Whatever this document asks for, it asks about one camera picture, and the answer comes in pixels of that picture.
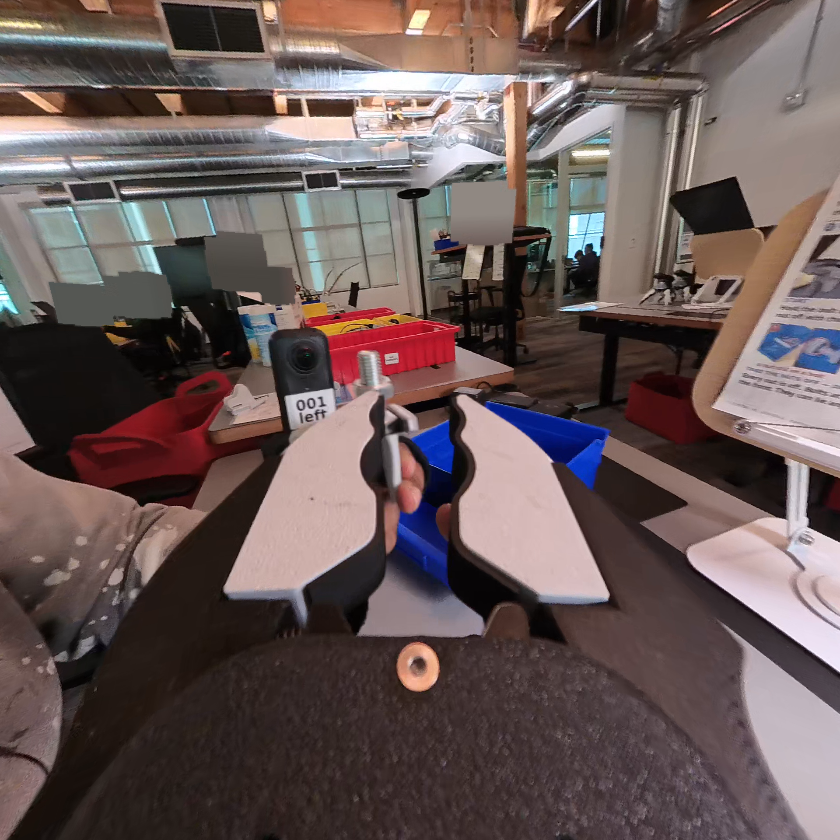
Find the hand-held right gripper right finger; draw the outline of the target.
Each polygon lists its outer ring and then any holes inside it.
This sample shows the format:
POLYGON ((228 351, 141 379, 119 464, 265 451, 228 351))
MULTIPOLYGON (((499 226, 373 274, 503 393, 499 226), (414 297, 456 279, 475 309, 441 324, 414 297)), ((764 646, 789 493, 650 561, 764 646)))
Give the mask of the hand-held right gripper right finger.
POLYGON ((552 459, 468 395, 450 405, 455 494, 448 585, 484 620, 501 603, 527 618, 553 606, 606 604, 611 594, 552 459))

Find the silver hex bolt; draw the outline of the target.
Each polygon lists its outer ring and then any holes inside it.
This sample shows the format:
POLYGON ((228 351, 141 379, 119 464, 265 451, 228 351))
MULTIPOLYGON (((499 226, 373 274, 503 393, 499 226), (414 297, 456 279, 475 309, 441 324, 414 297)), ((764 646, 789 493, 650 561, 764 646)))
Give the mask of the silver hex bolt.
MULTIPOLYGON (((359 351, 357 354, 357 363, 359 367, 359 377, 357 378, 357 380, 361 378, 363 381, 366 382, 375 382, 375 380, 377 380, 379 377, 387 376, 385 375, 382 369, 382 357, 375 350, 359 351)), ((383 400, 384 404, 386 404, 389 400, 384 399, 382 395, 375 395, 380 397, 383 400)))

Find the blue plastic bin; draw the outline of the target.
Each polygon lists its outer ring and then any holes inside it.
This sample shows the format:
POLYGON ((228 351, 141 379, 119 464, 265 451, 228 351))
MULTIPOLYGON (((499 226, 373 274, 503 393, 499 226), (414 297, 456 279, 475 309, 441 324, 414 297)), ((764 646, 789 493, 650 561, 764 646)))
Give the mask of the blue plastic bin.
MULTIPOLYGON (((554 464, 567 466, 587 487, 594 487, 608 431, 540 411, 536 405, 487 402, 486 407, 531 439, 554 464)), ((448 421, 419 432, 414 442, 426 457, 429 475, 420 507, 401 516, 395 547, 446 585, 448 544, 436 524, 436 511, 450 503, 457 490, 452 479, 454 447, 448 421)))

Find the person's left hand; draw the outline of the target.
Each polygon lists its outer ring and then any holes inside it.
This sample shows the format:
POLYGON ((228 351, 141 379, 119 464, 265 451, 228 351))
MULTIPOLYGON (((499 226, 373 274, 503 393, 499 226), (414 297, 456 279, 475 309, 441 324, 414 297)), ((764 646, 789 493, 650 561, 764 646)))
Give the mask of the person's left hand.
POLYGON ((397 540, 397 529, 403 513, 412 515, 423 500, 426 477, 423 465, 417 461, 406 443, 400 443, 401 482, 393 498, 386 497, 383 507, 385 554, 391 553, 397 540))

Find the yellow parts tray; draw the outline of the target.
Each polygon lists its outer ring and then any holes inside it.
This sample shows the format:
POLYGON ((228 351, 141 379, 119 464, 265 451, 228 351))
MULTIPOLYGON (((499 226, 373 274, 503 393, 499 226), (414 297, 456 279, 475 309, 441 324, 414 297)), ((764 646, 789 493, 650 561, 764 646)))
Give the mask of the yellow parts tray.
POLYGON ((356 332, 371 331, 376 329, 385 329, 390 327, 399 327, 406 324, 420 323, 421 319, 414 316, 403 314, 375 314, 371 317, 354 317, 339 320, 328 320, 325 322, 318 322, 319 319, 314 318, 308 322, 308 326, 319 329, 329 337, 346 335, 356 332))

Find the small white object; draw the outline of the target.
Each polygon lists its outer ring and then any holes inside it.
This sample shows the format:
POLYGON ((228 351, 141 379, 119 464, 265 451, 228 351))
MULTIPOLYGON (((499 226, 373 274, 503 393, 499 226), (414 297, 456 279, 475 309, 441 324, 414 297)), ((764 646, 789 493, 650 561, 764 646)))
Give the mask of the small white object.
POLYGON ((253 394, 246 385, 237 383, 231 393, 224 398, 224 407, 233 417, 240 417, 262 407, 268 400, 268 394, 253 394))

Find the grey table with wooden edge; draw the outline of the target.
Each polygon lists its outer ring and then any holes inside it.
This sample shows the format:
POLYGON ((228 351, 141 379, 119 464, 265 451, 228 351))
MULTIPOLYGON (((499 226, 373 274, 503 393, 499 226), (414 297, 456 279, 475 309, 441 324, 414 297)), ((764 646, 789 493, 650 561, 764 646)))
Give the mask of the grey table with wooden edge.
MULTIPOLYGON (((514 375, 510 366, 457 348, 454 361, 391 374, 394 394, 390 402, 403 406, 428 403, 448 396, 461 386, 510 384, 514 375)), ((221 407, 207 429, 210 440, 220 445, 282 430, 280 409, 274 395, 268 398, 266 406, 259 406, 244 416, 244 419, 236 418, 227 408, 221 407)))

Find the black flat box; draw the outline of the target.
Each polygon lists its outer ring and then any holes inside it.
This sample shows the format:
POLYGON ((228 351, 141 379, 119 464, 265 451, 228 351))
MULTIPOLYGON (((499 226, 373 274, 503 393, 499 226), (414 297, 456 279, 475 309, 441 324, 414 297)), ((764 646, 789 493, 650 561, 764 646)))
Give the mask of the black flat box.
POLYGON ((490 404, 495 404, 500 406, 515 407, 523 411, 563 419, 570 419, 578 413, 578 409, 573 404, 545 401, 519 392, 490 392, 486 397, 486 404, 488 406, 490 404))

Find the black office chair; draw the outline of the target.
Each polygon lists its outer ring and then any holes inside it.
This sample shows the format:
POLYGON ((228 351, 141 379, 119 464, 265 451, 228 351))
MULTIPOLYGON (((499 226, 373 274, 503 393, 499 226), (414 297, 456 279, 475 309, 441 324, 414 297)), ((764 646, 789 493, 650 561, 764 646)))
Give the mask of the black office chair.
POLYGON ((506 307, 502 286, 477 284, 446 292, 449 322, 458 327, 456 346, 484 354, 503 351, 506 307))
POLYGON ((3 392, 35 442, 24 462, 63 480, 78 479, 69 457, 75 437, 105 431, 160 398, 93 327, 2 327, 1 372, 3 392))

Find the dark computer monitor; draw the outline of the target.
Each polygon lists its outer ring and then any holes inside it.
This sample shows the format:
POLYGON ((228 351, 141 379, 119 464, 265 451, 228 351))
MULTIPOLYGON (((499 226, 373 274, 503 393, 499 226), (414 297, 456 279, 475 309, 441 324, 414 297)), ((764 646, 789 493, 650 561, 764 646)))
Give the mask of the dark computer monitor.
POLYGON ((205 237, 178 238, 173 245, 154 246, 161 273, 170 286, 173 304, 189 307, 214 288, 208 273, 205 237))

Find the dark red storage bin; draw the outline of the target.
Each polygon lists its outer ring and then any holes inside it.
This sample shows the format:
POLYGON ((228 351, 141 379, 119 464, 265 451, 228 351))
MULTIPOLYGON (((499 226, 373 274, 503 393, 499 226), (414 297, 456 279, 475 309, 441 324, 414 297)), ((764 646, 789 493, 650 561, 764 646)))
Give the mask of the dark red storage bin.
POLYGON ((655 372, 632 382, 625 419, 676 445, 693 445, 718 437, 703 423, 691 401, 690 378, 655 372))

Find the wooden desk with black legs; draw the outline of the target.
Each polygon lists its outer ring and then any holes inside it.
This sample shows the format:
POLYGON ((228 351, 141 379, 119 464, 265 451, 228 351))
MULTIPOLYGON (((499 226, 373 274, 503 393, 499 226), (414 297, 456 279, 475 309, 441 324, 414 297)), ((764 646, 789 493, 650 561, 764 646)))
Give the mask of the wooden desk with black legs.
POLYGON ((626 402, 625 397, 615 397, 618 351, 622 340, 666 347, 675 356, 675 374, 680 375, 685 353, 695 355, 696 369, 701 366, 728 310, 689 310, 677 306, 647 307, 592 301, 559 308, 558 313, 577 316, 580 331, 603 337, 598 398, 575 407, 585 413, 626 402))

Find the white instruction sheet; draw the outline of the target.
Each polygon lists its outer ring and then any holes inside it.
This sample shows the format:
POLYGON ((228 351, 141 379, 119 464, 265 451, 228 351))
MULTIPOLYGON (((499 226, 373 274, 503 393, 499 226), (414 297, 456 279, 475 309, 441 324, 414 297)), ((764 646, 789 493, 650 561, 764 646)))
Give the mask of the white instruction sheet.
POLYGON ((794 207, 749 269, 696 399, 733 436, 838 473, 839 183, 794 207))

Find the white tablet device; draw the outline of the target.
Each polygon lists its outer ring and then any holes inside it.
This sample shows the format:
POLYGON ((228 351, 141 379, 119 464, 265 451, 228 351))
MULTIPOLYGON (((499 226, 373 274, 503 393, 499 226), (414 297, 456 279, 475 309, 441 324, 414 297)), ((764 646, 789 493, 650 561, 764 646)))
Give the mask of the white tablet device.
POLYGON ((688 311, 715 312, 732 308, 744 282, 744 276, 713 276, 700 284, 682 308, 688 311))

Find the person's grey splattered hoodie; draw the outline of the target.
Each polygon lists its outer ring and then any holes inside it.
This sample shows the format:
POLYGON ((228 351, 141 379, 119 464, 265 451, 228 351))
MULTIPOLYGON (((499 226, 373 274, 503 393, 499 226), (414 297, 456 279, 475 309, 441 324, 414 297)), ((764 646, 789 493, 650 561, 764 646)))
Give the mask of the person's grey splattered hoodie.
POLYGON ((1 588, 1 838, 9 838, 52 770, 62 692, 49 648, 1 588))

